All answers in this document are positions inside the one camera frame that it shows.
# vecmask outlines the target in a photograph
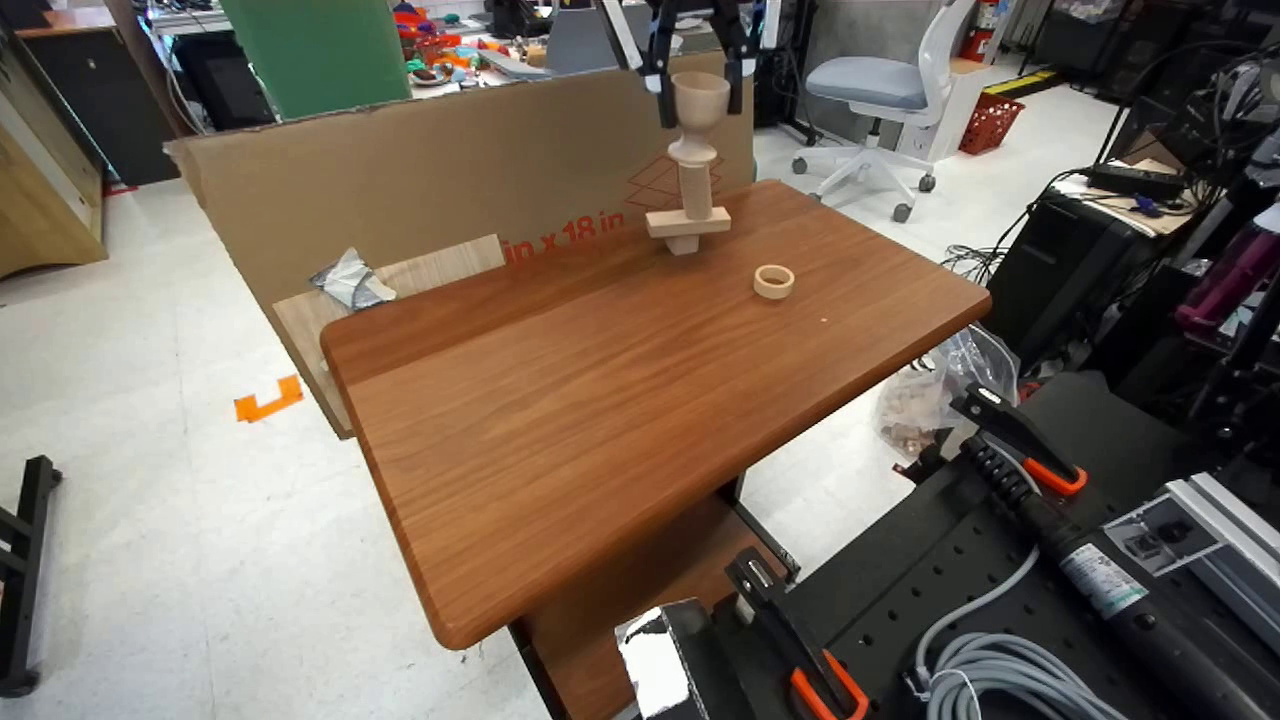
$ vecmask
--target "wooden tabletop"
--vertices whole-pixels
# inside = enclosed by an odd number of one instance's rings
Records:
[[[117,19],[107,8],[51,8],[44,14],[46,27],[14,27],[19,42],[40,37],[75,37],[75,31],[111,31]]]
[[[564,247],[328,323],[441,645],[533,614],[989,309],[785,183],[726,214],[699,255]],[[791,300],[757,300],[757,264],[789,264]]]

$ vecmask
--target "wooden block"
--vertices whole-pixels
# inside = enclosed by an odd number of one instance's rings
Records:
[[[709,219],[687,219],[683,207],[674,214],[645,214],[649,238],[667,241],[667,238],[713,238],[726,231],[732,216],[726,207],[713,207]]]

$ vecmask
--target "chair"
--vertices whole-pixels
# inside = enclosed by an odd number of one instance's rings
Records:
[[[937,127],[946,96],[952,96],[952,52],[960,42],[960,27],[966,19],[977,0],[942,0],[942,8],[927,19],[916,63],[889,60],[889,55],[833,55],[818,69],[809,73],[804,92],[818,101],[839,101],[854,115],[871,115],[869,144],[854,148],[804,148],[791,159],[791,171],[804,178],[813,159],[835,155],[835,171],[813,192],[829,195],[845,182],[858,171],[881,171],[889,178],[891,192],[903,202],[891,207],[891,219],[903,226],[916,207],[913,187],[891,178],[891,166],[919,168],[919,192],[933,192],[933,159],[937,153],[927,148],[925,155],[898,155],[881,148],[881,121],[903,123],[907,127]]]

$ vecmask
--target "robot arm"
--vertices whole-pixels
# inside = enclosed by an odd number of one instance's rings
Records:
[[[620,0],[603,0],[603,17],[625,52],[625,63],[645,75],[654,96],[663,127],[674,127],[674,90],[671,90],[671,37],[683,17],[713,19],[724,47],[726,114],[739,114],[742,75],[757,75],[759,47],[774,47],[780,0],[649,0],[653,27],[645,52],[630,42]]]

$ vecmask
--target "cardboard sheet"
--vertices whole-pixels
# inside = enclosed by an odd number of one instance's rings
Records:
[[[719,73],[719,55],[679,69]],[[600,73],[194,136],[169,153],[301,362],[270,303],[303,294],[343,247],[383,270],[496,231],[521,264],[645,238],[649,207],[679,204],[671,142],[641,75]],[[751,183],[751,115],[726,115],[713,144],[715,195]]]

